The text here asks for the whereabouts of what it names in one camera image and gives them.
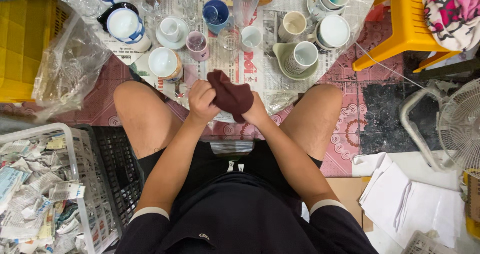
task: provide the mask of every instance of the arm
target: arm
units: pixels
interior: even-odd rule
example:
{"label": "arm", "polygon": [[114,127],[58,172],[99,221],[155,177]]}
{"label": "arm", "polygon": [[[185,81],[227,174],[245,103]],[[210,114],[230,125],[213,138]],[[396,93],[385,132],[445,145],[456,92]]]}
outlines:
{"label": "arm", "polygon": [[308,209],[321,200],[338,201],[325,177],[307,153],[270,119],[258,93],[254,91],[252,93],[253,105],[243,117],[255,125],[265,137],[283,176],[301,196]]}
{"label": "arm", "polygon": [[136,211],[159,207],[170,214],[187,177],[197,141],[207,123],[220,112],[211,104],[215,95],[208,81],[195,81],[189,92],[190,113],[148,176]]}

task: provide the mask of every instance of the white saucer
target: white saucer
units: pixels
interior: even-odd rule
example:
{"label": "white saucer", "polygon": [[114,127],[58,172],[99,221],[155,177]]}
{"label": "white saucer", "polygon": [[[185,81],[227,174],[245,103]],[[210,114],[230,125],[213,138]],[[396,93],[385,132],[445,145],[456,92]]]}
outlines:
{"label": "white saucer", "polygon": [[183,19],[173,16],[169,18],[174,18],[177,21],[178,26],[180,27],[180,40],[178,40],[177,42],[171,42],[167,40],[163,35],[162,31],[160,30],[160,23],[157,25],[157,29],[155,29],[155,35],[158,42],[160,42],[160,44],[165,48],[179,50],[185,46],[185,41],[187,39],[188,33],[190,32],[190,29],[188,28],[187,23]]}
{"label": "white saucer", "polygon": [[346,7],[343,6],[338,10],[327,10],[323,5],[322,0],[307,0],[307,8],[310,14],[317,21],[320,18],[326,17],[328,15],[343,15],[345,13]]}

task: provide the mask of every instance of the pink mug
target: pink mug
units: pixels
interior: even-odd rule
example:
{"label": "pink mug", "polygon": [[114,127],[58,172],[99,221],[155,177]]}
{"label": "pink mug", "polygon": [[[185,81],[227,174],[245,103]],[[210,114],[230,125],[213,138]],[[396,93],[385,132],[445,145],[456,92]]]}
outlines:
{"label": "pink mug", "polygon": [[210,56],[207,37],[199,31],[191,31],[186,40],[188,52],[196,61],[205,61]]}

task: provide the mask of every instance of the shirt sleeve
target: shirt sleeve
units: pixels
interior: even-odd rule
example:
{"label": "shirt sleeve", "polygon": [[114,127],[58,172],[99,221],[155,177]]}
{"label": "shirt sleeve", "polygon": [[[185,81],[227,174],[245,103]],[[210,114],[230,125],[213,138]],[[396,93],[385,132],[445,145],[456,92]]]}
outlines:
{"label": "shirt sleeve", "polygon": [[322,200],[310,210],[310,225],[346,253],[377,253],[357,220],[335,200]]}
{"label": "shirt sleeve", "polygon": [[123,232],[115,253],[154,253],[168,233],[168,216],[158,207],[138,210]]}

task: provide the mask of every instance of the cardboard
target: cardboard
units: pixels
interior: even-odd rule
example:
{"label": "cardboard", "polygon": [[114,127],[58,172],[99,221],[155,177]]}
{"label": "cardboard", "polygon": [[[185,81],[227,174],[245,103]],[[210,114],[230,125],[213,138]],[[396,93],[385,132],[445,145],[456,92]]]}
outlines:
{"label": "cardboard", "polygon": [[374,223],[364,214],[358,200],[370,177],[326,178],[335,195],[357,220],[364,232],[374,230]]}
{"label": "cardboard", "polygon": [[468,195],[466,214],[471,219],[480,222],[480,179],[468,176]]}

